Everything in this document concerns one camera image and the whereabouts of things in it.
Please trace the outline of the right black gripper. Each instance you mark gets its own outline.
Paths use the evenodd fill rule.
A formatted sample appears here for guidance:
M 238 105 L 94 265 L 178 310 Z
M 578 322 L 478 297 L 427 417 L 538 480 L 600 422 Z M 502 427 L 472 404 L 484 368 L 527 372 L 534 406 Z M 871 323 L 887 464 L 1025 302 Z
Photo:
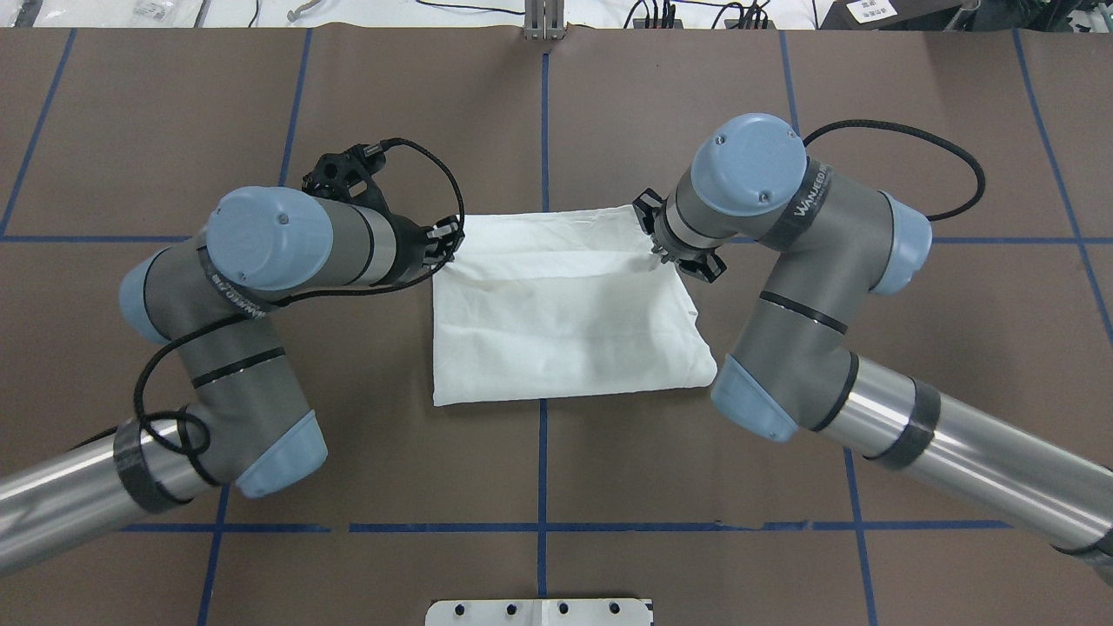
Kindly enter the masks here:
M 651 235 L 652 250 L 661 264 L 672 264 L 681 274 L 705 283 L 718 280 L 727 266 L 716 250 L 688 250 L 683 242 L 670 238 L 663 229 Z

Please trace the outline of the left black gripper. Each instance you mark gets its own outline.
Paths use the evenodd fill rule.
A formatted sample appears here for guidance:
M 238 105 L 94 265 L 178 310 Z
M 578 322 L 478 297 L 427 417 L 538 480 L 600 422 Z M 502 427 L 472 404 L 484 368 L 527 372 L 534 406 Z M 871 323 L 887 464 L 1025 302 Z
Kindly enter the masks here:
M 395 237 L 395 258 L 387 273 L 387 285 L 397 286 L 417 280 L 441 263 L 452 262 L 462 242 L 459 216 L 440 219 L 423 227 L 406 217 L 390 218 Z

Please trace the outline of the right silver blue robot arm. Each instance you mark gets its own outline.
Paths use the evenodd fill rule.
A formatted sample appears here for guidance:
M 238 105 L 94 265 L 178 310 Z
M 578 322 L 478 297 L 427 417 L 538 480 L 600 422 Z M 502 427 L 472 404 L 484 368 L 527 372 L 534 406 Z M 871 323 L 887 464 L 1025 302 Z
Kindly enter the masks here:
M 971 168 L 957 209 L 926 215 L 836 170 L 812 143 L 879 130 L 930 143 Z M 636 221 L 664 264 L 705 283 L 741 237 L 775 262 L 710 389 L 733 423 L 784 443 L 827 437 L 866 463 L 984 509 L 1110 581 L 1110 467 L 864 356 L 870 303 L 907 288 L 935 222 L 974 207 L 986 176 L 971 151 L 910 124 L 851 118 L 802 136 L 767 113 L 735 117 L 698 147 L 667 194 L 637 196 Z

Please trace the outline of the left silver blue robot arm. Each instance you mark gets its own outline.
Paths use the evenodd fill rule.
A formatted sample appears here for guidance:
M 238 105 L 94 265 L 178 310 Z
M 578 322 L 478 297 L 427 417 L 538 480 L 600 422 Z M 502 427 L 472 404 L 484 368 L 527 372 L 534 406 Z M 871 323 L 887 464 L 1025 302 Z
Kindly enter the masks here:
M 3 574 L 233 485 L 259 498 L 329 454 L 270 314 L 298 299 L 378 296 L 429 280 L 465 211 L 421 227 L 366 190 L 333 200 L 286 187 L 223 197 L 191 239 L 159 250 L 119 290 L 159 351 L 111 432 L 3 479 Z

